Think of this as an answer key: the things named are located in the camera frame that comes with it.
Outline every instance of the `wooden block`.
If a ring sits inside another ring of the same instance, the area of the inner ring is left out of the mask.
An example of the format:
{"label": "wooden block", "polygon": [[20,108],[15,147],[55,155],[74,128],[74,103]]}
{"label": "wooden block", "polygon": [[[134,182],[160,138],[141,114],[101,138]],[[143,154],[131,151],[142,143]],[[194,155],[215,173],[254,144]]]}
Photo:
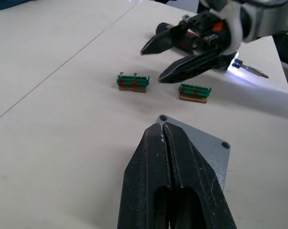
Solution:
{"label": "wooden block", "polygon": [[202,104],[207,103],[207,98],[201,98],[201,97],[197,97],[197,96],[194,96],[194,95],[180,94],[179,98],[181,100],[185,100],[185,101],[197,102],[197,103],[202,103]]}
{"label": "wooden block", "polygon": [[119,86],[119,89],[122,90],[122,91],[132,91],[132,92],[146,93],[146,88],[145,87]]}

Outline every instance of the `gray metal plate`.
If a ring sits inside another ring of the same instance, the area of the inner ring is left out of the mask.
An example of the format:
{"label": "gray metal plate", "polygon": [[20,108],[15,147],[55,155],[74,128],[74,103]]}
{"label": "gray metal plate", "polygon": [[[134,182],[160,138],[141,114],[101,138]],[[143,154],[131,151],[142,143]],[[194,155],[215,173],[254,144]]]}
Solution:
{"label": "gray metal plate", "polygon": [[225,176],[230,156],[230,145],[220,138],[209,135],[190,125],[186,125],[185,123],[181,123],[162,114],[158,117],[156,123],[164,122],[179,126],[185,131],[193,145],[199,150],[205,160],[214,169],[221,189],[224,190]]}

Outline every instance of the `screw hole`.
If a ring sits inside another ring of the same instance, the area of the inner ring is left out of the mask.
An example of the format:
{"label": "screw hole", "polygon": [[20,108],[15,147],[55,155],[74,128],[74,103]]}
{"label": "screw hole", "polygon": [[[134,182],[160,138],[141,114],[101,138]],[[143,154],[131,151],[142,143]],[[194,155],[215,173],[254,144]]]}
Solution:
{"label": "screw hole", "polygon": [[227,142],[222,142],[222,147],[225,148],[225,149],[229,149],[230,148],[230,144],[227,143]]}
{"label": "screw hole", "polygon": [[165,115],[160,115],[160,120],[162,120],[162,121],[166,121],[167,120],[167,117],[165,116]]}

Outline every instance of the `green plastic part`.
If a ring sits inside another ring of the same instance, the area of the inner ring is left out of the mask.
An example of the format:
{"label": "green plastic part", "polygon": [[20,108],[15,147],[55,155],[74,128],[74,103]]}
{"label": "green plastic part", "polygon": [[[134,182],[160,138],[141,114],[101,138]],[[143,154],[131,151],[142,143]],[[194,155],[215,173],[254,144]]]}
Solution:
{"label": "green plastic part", "polygon": [[117,76],[117,84],[119,86],[134,86],[134,87],[147,87],[149,85],[150,77],[145,76]]}
{"label": "green plastic part", "polygon": [[188,84],[181,84],[179,87],[179,93],[180,94],[186,94],[186,95],[195,95],[200,98],[207,98],[210,96],[210,92],[212,91],[212,88],[207,87],[198,87],[198,86],[192,86]]}

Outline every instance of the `robotic arm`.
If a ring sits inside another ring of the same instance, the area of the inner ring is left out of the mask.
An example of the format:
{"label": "robotic arm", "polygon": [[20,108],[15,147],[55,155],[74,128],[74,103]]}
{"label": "robotic arm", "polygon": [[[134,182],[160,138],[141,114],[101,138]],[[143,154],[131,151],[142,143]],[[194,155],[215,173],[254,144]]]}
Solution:
{"label": "robotic arm", "polygon": [[288,0],[200,0],[212,8],[158,33],[141,54],[161,53],[181,42],[190,29],[194,55],[174,62],[160,75],[161,83],[178,83],[213,68],[220,57],[234,57],[242,42],[288,31]]}

